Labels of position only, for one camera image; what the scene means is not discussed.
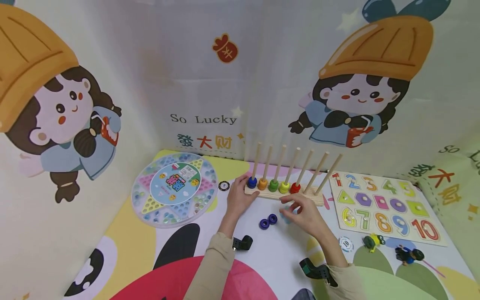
wooden base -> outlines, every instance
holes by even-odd
[[[315,202],[315,204],[317,206],[323,206],[324,205],[324,197],[323,197],[323,194],[320,192],[318,193],[317,196],[315,196],[313,193],[315,193],[318,189],[318,187],[316,186],[312,186],[308,189],[308,191],[306,191],[305,193],[303,193],[303,187],[302,189],[300,190],[300,194],[304,195],[305,197],[313,200],[313,202]],[[253,194],[254,192],[256,191],[259,191],[260,192],[260,195],[259,197],[263,197],[263,198],[267,198],[267,199],[273,199],[273,200],[280,200],[279,198],[280,197],[283,197],[283,196],[286,196],[286,195],[290,195],[290,192],[287,192],[286,194],[282,194],[280,193],[278,190],[276,190],[275,192],[271,192],[267,189],[261,191],[258,189],[258,187],[255,187],[253,189],[250,189],[249,187],[245,187],[245,194],[248,194],[248,195],[251,195]]]

orange hat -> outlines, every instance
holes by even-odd
[[[432,40],[433,27],[424,18],[381,19],[350,35],[318,77],[367,74],[410,81],[425,62]]]
[[[0,132],[8,132],[50,79],[78,66],[75,53],[33,15],[0,4]]]

wooden peg stacker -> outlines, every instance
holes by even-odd
[[[260,145],[257,146],[257,155],[255,157],[255,164],[253,165],[253,170],[254,171],[256,171],[256,166],[257,166],[257,163],[258,163],[258,157],[259,157],[259,152],[260,152],[259,147],[260,147]],[[287,195],[288,192],[290,192],[290,193],[300,192],[300,189],[301,189],[300,181],[303,178],[305,170],[308,166],[308,162],[309,162],[309,160],[310,160],[310,158],[313,154],[313,149],[310,150],[310,152],[308,153],[307,159],[305,160],[305,163],[304,163],[302,171],[301,171],[301,173],[300,173],[300,175],[297,179],[297,182],[292,184],[292,186],[290,188],[290,191],[289,191],[288,188],[289,188],[290,184],[289,184],[288,181],[290,180],[290,175],[291,175],[292,170],[294,168],[295,161],[297,160],[298,155],[300,153],[300,148],[297,148],[295,150],[295,154],[294,154],[293,159],[290,163],[290,167],[288,169],[287,176],[285,177],[285,180],[282,181],[281,184],[279,184],[278,183],[278,175],[280,173],[282,159],[283,159],[283,156],[285,154],[285,150],[287,148],[286,145],[282,146],[282,150],[280,152],[280,156],[279,156],[279,159],[278,159],[278,165],[277,165],[276,171],[275,171],[275,176],[272,180],[270,180],[270,184],[268,184],[268,189],[266,189],[267,183],[268,183],[268,180],[266,179],[266,174],[267,174],[268,166],[270,164],[272,147],[273,146],[270,145],[270,148],[269,148],[268,154],[267,154],[267,160],[266,160],[266,164],[265,164],[264,174],[263,174],[263,177],[258,181],[258,187],[255,187],[254,185],[252,187],[252,185],[248,184],[248,186],[245,187],[245,193],[246,194],[253,194],[256,191],[260,191],[260,195],[259,195],[260,197],[279,200],[280,197]],[[324,164],[327,157],[328,157],[328,152],[325,152],[321,161],[320,161],[320,163],[317,166],[317,169],[315,170],[315,173],[312,175],[307,187],[302,192],[303,196],[313,200],[317,206],[323,206],[324,205],[324,198],[323,198],[323,195],[320,193],[320,191],[322,190],[323,186],[328,181],[328,178],[331,176],[332,172],[336,168],[337,164],[339,163],[340,159],[342,158],[342,155],[340,154],[337,157],[337,159],[333,163],[332,167],[329,169],[326,177],[324,178],[324,180],[322,181],[320,186],[314,187],[314,186],[312,186],[313,182],[315,181],[315,178],[320,173],[320,168]],[[257,182],[257,179],[255,178],[255,173],[253,173],[252,177],[249,178],[249,183],[250,182],[255,182],[255,183]]]

dark blue ring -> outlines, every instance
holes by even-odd
[[[276,224],[276,222],[278,221],[278,218],[276,217],[275,214],[270,214],[268,216],[268,221],[270,222],[270,224]]]
[[[270,226],[270,222],[268,222],[267,219],[262,219],[260,220],[260,223],[258,223],[258,226],[260,227],[260,229],[265,230]]]

beige sleeve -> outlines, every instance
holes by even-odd
[[[330,300],[367,300],[360,275],[354,264],[348,264],[346,268],[329,265],[328,268],[338,284],[336,288],[325,284]]]
[[[218,232],[212,236],[205,256],[185,294],[184,300],[220,300],[235,253],[233,240]]]

